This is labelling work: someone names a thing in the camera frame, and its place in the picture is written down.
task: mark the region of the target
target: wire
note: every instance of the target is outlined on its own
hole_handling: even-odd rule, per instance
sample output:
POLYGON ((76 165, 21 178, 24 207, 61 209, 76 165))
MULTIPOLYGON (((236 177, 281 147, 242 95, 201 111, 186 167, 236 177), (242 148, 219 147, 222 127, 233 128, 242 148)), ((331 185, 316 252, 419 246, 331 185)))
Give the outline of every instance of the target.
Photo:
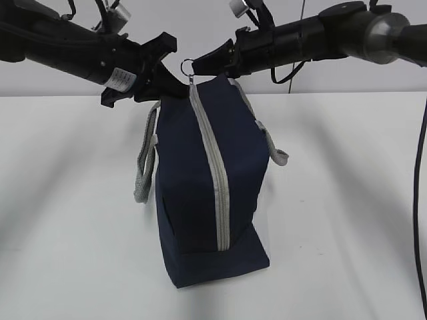
POLYGON ((378 4, 378 0, 369 1, 369 10, 372 10, 378 4))
MULTIPOLYGON (((306 8, 306 0, 302 1, 302 6, 301 6, 301 17, 300 17, 300 21, 302 20, 302 18, 304 17, 304 9, 306 8)), ((292 71, 295 69, 295 63, 292 63, 292 71)), ((288 93, 291 93, 292 90, 292 83, 294 82, 294 79, 291 79, 291 82, 289 82, 289 90, 288 93)))
POLYGON ((422 307, 424 309, 424 316, 427 319, 427 297, 426 288, 424 286, 424 278, 422 275, 421 257, 420 257, 420 232, 418 228, 418 201, 420 196, 420 171, 421 171, 421 160, 422 152, 424 148, 424 141, 426 139, 427 129, 427 103, 424 110, 424 116, 421 124, 420 140, 418 142, 418 151, 415 160, 414 170, 414 206, 413 206, 413 225, 414 225, 414 254, 415 254, 415 265, 418 276, 418 282, 420 284, 422 307))
POLYGON ((120 4, 120 0, 115 0, 115 1, 113 2, 113 4, 111 5, 111 8, 112 8, 112 9, 115 9, 115 8, 117 8, 117 7, 119 6, 119 4, 120 4))
POLYGON ((71 21, 73 20, 75 14, 77 13, 77 9, 75 8, 74 0, 68 0, 69 7, 71 8, 71 14, 62 15, 63 20, 71 21))
POLYGON ((103 4, 102 0, 95 0, 95 2, 98 6, 99 13, 101 14, 104 32, 105 33, 111 33, 111 25, 109 23, 109 19, 107 16, 107 10, 105 9, 105 5, 103 4))
POLYGON ((252 13, 252 11, 247 10, 246 14, 248 15, 249 19, 254 23, 256 27, 260 27, 260 22, 256 19, 255 15, 252 13))
POLYGON ((275 83, 276 85, 283 85, 284 83, 287 83, 289 80, 292 80, 292 78, 294 78, 296 74, 300 72, 300 70, 302 69, 302 67, 306 62, 308 62, 308 60, 302 61, 294 70, 292 70, 292 72, 289 75, 287 75, 280 81, 276 79, 276 68, 272 68, 271 77, 272 77, 273 83, 275 83))

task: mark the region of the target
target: white label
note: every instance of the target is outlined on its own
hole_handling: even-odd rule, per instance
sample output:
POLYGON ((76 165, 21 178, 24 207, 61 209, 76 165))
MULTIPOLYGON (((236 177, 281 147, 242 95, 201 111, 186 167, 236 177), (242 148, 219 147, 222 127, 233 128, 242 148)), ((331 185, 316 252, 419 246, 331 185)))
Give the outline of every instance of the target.
POLYGON ((132 72, 114 68, 113 74, 104 83, 104 87, 109 87, 120 92, 129 91, 132 88, 132 85, 135 83, 136 75, 132 72))

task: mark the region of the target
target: navy blue bag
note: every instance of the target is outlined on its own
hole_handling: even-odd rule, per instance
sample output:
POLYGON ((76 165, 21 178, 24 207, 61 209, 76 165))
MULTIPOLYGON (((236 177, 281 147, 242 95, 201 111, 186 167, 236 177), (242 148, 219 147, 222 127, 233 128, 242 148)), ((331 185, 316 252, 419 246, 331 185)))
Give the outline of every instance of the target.
POLYGON ((239 84, 220 75, 190 85, 189 99, 156 103, 138 159, 137 202, 148 200, 155 149, 159 237, 173 284, 268 267, 252 218, 269 157, 285 165, 288 155, 274 147, 239 84))

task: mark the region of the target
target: gray handle strap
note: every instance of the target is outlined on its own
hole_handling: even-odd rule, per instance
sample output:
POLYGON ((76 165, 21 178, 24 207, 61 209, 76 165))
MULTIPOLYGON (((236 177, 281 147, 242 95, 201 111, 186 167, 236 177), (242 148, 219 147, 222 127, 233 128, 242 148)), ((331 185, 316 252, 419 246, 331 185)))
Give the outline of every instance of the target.
MULTIPOLYGON (((249 102, 248 97, 246 97, 246 94, 244 93, 240 83, 238 83, 234 79, 228 79, 228 80, 230 81, 230 83, 232 85, 236 86, 239 89, 240 95, 242 96, 242 99, 245 101, 245 103, 248 106, 249 110, 251 111, 252 115, 254 115, 254 117, 255 117, 255 113, 254 113, 254 110, 252 109, 251 103, 249 102)), ((256 122, 257 126, 260 128, 260 130, 262 132, 264 132, 264 134, 266 135, 268 150, 270 152, 270 158, 272 158, 272 160, 274 161, 275 164, 277 164, 281 167, 287 165, 289 155, 280 149, 276 149, 276 146, 274 145, 272 136, 268 133, 268 130, 266 129, 266 127, 264 127, 264 125, 262 124, 261 121, 256 120, 255 122, 256 122)))
POLYGON ((144 140, 141 153, 138 157, 138 170, 133 196, 138 203, 147 203, 155 163, 155 145, 157 145, 157 135, 154 134, 155 120, 157 119, 157 109, 160 108, 158 101, 150 110, 147 125, 145 126, 144 140))

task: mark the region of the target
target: gray zipper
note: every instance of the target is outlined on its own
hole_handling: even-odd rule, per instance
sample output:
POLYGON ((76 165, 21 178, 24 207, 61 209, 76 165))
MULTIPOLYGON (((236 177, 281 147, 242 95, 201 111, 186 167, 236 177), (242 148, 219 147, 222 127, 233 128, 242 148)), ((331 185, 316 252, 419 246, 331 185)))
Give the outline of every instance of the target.
POLYGON ((214 131, 201 104, 197 87, 194 84, 189 87, 189 100, 199 124, 201 138, 212 174, 218 251, 225 251, 230 248, 230 190, 228 189, 226 166, 222 160, 214 131))

